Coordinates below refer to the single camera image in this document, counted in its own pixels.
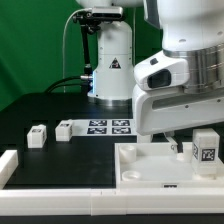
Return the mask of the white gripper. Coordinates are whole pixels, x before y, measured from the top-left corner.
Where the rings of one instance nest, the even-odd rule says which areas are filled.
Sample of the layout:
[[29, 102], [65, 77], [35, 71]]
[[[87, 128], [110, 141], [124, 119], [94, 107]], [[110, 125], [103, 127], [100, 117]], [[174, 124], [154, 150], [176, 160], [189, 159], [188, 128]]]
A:
[[134, 69], [133, 119], [138, 134], [165, 133], [183, 152], [174, 130], [224, 121], [224, 50], [162, 50]]

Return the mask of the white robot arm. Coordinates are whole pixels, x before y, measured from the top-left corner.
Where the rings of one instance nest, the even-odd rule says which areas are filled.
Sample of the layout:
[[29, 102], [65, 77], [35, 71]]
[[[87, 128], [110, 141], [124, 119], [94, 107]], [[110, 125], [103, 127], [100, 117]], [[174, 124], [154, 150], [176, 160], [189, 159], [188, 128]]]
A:
[[224, 121], [224, 0], [137, 0], [163, 31], [162, 50], [134, 68], [137, 141]]

